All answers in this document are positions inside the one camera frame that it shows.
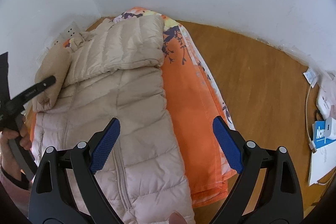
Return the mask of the pink left sleeve forearm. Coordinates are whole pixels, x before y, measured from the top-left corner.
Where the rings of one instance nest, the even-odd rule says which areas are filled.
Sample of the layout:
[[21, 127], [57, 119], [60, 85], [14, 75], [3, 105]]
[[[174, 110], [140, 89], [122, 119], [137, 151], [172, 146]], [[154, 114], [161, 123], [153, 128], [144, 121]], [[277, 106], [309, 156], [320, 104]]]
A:
[[27, 217], [31, 194], [31, 183], [26, 175], [21, 172], [21, 179], [10, 176], [1, 167], [1, 183], [16, 207]]

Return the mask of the person's left hand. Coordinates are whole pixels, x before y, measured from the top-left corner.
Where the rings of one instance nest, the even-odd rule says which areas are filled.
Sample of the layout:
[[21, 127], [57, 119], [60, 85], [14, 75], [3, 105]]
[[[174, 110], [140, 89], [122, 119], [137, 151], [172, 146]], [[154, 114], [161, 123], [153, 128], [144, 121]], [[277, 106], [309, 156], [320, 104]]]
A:
[[4, 128], [1, 131], [1, 167], [3, 170], [15, 180], [21, 181], [22, 172], [21, 167], [17, 163], [12, 150], [9, 146], [9, 141], [21, 136], [20, 145], [25, 150], [30, 150], [32, 143], [30, 141], [30, 134], [25, 125], [25, 117], [22, 115], [22, 126], [19, 132], [13, 131], [8, 128]]

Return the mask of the person's right hand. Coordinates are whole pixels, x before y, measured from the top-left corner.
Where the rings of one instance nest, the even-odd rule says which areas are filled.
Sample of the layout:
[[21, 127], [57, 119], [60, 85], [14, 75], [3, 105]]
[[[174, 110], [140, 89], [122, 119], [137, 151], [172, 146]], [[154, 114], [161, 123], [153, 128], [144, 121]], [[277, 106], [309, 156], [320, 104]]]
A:
[[177, 211], [169, 216], [169, 224], [187, 224], [185, 218]]

